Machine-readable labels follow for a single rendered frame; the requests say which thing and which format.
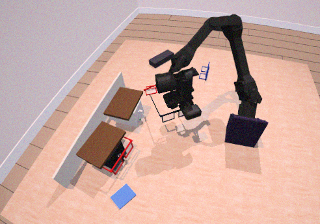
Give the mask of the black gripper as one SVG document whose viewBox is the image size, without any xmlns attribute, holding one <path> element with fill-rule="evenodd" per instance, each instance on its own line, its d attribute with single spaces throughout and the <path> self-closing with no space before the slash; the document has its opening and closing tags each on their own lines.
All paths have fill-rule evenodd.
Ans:
<svg viewBox="0 0 320 224">
<path fill-rule="evenodd" d="M 193 102 L 194 96 L 192 95 L 192 92 L 194 92 L 194 87 L 186 91 L 183 91 L 178 87 L 175 87 L 175 90 L 177 90 L 177 93 L 179 95 L 183 96 L 183 105 L 178 105 L 178 106 L 180 110 L 182 110 L 182 113 L 186 118 L 186 120 L 191 120 L 196 117 L 200 117 L 202 114 L 202 111 L 200 110 L 198 105 L 194 104 Z"/>
</svg>

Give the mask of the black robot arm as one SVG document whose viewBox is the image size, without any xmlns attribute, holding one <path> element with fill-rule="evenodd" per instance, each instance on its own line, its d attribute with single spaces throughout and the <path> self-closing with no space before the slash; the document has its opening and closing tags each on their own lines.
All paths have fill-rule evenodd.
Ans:
<svg viewBox="0 0 320 224">
<path fill-rule="evenodd" d="M 178 104 L 183 105 L 183 96 L 177 93 L 175 87 L 186 91 L 193 87 L 193 77 L 199 76 L 195 68 L 182 70 L 192 61 L 196 49 L 208 37 L 212 30 L 222 31 L 229 40 L 232 50 L 233 60 L 237 70 L 237 81 L 234 81 L 235 92 L 241 100 L 238 115 L 250 119 L 256 119 L 257 104 L 260 104 L 262 97 L 258 91 L 256 80 L 250 75 L 247 58 L 242 41 L 243 22 L 240 16 L 210 17 L 204 22 L 202 27 L 190 39 L 189 43 L 182 47 L 171 58 L 171 67 L 168 72 L 155 74 L 156 88 L 159 94 L 163 95 L 168 108 L 175 109 Z M 178 72 L 175 73 L 174 72 Z M 174 91 L 175 90 L 175 91 Z"/>
</svg>

